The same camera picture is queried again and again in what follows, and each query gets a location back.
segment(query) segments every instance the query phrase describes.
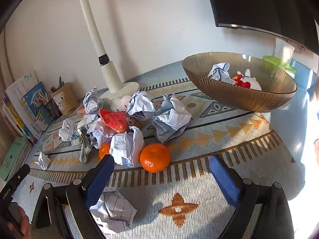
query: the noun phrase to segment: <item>lamp base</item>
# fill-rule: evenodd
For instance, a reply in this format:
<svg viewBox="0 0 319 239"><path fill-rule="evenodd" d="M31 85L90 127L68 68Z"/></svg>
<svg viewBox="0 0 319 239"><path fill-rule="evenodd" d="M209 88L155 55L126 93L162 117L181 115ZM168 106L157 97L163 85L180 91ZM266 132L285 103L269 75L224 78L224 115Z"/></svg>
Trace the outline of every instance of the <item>lamp base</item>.
<svg viewBox="0 0 319 239"><path fill-rule="evenodd" d="M115 98L115 97L119 97L122 98L125 95L133 95L133 93L137 92L139 89L139 84L136 82L126 82L123 84L123 88L118 90L117 92L110 92L107 91L105 93L103 93L100 98L102 100L104 100L105 102L107 102L108 104L110 103L110 101Z"/></svg>

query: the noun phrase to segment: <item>green book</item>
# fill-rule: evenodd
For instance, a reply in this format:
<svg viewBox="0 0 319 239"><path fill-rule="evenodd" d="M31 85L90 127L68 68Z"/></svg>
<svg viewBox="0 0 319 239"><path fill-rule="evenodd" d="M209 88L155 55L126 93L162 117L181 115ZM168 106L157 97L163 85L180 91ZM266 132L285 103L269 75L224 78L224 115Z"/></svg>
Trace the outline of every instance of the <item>green book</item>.
<svg viewBox="0 0 319 239"><path fill-rule="evenodd" d="M7 179L17 157L22 152L26 140L26 137L16 137L16 139L12 143L0 168L0 177L2 178L2 180L5 181Z"/></svg>

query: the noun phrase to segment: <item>blue gripper pad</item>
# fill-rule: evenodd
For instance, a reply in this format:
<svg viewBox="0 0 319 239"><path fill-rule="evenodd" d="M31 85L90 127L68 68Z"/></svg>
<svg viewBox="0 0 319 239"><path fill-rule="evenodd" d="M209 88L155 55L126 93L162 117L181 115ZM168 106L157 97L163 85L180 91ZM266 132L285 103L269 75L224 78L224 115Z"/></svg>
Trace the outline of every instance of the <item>blue gripper pad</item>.
<svg viewBox="0 0 319 239"><path fill-rule="evenodd" d="M104 163L102 159L95 168L100 169L86 189L85 206L87 209L94 206L103 193L106 183L114 171L114 158L108 156Z"/></svg>
<svg viewBox="0 0 319 239"><path fill-rule="evenodd" d="M211 170L221 192L224 195L227 203L231 206L237 207L239 203L239 188L227 169L230 169L225 163L221 163L216 156L209 158L209 169Z"/></svg>

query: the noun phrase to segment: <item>orange fruit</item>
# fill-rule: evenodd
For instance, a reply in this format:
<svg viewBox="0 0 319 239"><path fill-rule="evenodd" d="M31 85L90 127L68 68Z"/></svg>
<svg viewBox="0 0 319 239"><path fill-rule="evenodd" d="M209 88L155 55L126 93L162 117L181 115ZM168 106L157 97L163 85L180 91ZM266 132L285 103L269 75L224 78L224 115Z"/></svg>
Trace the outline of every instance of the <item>orange fruit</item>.
<svg viewBox="0 0 319 239"><path fill-rule="evenodd" d="M143 148L140 154L141 166L152 173L166 169L170 161L170 151L160 143L149 144Z"/></svg>
<svg viewBox="0 0 319 239"><path fill-rule="evenodd" d="M110 154L110 148L111 148L111 142L105 142L101 145L100 149L98 150L98 156L100 157L101 160L105 155Z"/></svg>

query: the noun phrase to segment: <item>bowl rim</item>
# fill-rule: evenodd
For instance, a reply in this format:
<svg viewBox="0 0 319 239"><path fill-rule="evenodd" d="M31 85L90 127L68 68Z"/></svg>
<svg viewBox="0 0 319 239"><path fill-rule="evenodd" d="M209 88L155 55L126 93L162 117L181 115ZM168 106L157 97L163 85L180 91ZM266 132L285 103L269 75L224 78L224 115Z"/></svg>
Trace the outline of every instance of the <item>bowl rim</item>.
<svg viewBox="0 0 319 239"><path fill-rule="evenodd" d="M240 54L240 53L233 53L233 52L211 51L211 52L203 52L203 53L198 53L198 54L190 55L190 56L188 56L188 57L186 57L186 58L189 58L189 57L191 57L191 56L195 56L195 55L207 54L207 53L231 53L231 54L244 55L244 54ZM204 77L204 78L205 78L205 79L207 79L207 80L212 80L212 81L221 82L221 83L224 83L224 84L227 84L227 85L231 85L231 86L237 86L237 87L239 87L239 88L243 88L243 89L249 89L249 90L253 90L253 91L257 91L257 92L270 93L270 94L288 95L288 94L295 93L295 92L297 91L297 89L298 89L298 84L296 83L295 79L294 79L294 78L292 78L290 75L289 75L289 76L290 76L290 78L292 78L292 80L293 80L293 81L295 82L295 84L296 84L296 89L295 89L293 92L289 92L289 93L275 93L275 92L259 91L259 90L256 90L256 89L246 88L246 87L242 87L242 86L238 86L238 85L230 84L230 83L227 83L227 82L222 82L222 81L219 81L219 80L214 80L214 79L208 78L208 77L206 77L206 76L203 76L203 75L197 74L197 73L195 73L195 72L193 72L193 71L189 70L188 68L186 68L186 67L183 65L184 60L185 60L186 58L184 58L184 59L182 60L182 62L181 62L181 65L183 66L183 68L187 69L187 71L190 71L191 73L193 73L193 74L195 74L195 75L202 76L202 77Z"/></svg>

